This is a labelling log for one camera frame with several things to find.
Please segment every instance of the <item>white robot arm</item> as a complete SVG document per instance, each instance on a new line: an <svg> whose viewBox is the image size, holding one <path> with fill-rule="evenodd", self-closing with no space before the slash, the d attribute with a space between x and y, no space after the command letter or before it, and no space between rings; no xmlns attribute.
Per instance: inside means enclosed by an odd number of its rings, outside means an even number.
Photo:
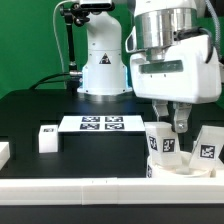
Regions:
<svg viewBox="0 0 224 224"><path fill-rule="evenodd" d="M133 88L153 99L158 118L175 102L174 129L186 132L191 104L216 101L221 94L219 60L210 32L194 28L194 0L136 0L135 26L126 41ZM201 11L204 5L197 6Z"/></svg>
<svg viewBox="0 0 224 224"><path fill-rule="evenodd" d="M88 61L82 69L82 85L77 89L81 97L112 101L132 91L121 58L121 25L107 13L114 8L111 0L77 0L70 8L62 8L70 37L70 74L73 76L80 73L73 53L71 27L86 24L87 28Z"/></svg>

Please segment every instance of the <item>white cube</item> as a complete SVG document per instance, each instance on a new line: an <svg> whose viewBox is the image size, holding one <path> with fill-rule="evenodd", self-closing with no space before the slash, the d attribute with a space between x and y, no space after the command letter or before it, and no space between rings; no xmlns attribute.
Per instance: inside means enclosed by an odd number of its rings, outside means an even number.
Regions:
<svg viewBox="0 0 224 224"><path fill-rule="evenodd" d="M39 153L58 152L58 125L42 125L39 132Z"/></svg>
<svg viewBox="0 0 224 224"><path fill-rule="evenodd" d="M10 158L9 143L0 142L0 169L6 164Z"/></svg>
<svg viewBox="0 0 224 224"><path fill-rule="evenodd" d="M161 166L182 164L177 133L166 122L145 122L149 154L153 162Z"/></svg>

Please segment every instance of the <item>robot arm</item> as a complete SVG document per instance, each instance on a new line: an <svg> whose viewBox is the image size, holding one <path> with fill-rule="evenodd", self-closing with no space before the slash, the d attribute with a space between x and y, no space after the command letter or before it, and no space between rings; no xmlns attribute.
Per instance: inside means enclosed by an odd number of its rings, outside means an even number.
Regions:
<svg viewBox="0 0 224 224"><path fill-rule="evenodd" d="M195 29L205 2L130 2L135 26L126 49L134 53L130 60L134 91L153 100L158 119L168 116L167 101L174 102L174 129L186 132L191 104L214 102L221 94L219 58L210 32Z"/></svg>

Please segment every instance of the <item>green wall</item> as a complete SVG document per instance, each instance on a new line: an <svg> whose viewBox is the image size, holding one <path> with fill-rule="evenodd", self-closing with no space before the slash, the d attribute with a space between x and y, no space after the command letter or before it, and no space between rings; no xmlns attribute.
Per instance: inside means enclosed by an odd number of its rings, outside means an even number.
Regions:
<svg viewBox="0 0 224 224"><path fill-rule="evenodd" d="M0 97L10 91L27 89L46 76L60 73L61 64L54 38L52 17L58 0L7 0L0 7ZM131 30L131 16L126 5L117 5L111 13L122 25L123 62L128 65L129 55L125 53L124 41ZM224 18L220 18L224 27ZM210 18L198 20L198 24L214 33ZM57 29L63 55L67 62L67 39L63 18L57 14ZM75 52L81 68L87 61L85 27L74 26ZM224 55L224 44L221 45ZM48 84L41 88L64 88L63 84ZM219 105L224 107L224 93Z"/></svg>

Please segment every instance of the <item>table surface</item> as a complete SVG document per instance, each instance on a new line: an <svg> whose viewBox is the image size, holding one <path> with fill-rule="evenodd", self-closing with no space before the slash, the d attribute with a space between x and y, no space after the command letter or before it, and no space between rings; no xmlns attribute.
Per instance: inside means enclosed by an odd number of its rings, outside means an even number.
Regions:
<svg viewBox="0 0 224 224"><path fill-rule="evenodd" d="M0 178L20 178L27 173L28 158L37 154L40 125L59 124L64 115L141 115L155 120L151 101L131 98L120 102L93 103L78 100L64 90L20 90L0 100L0 140L10 142L11 158ZM215 103L194 105L189 131L181 134L182 150L190 151L202 125L224 127L224 111ZM18 166L9 172L11 166ZM100 206L1 206L7 223L223 223L224 205L100 205Z"/></svg>

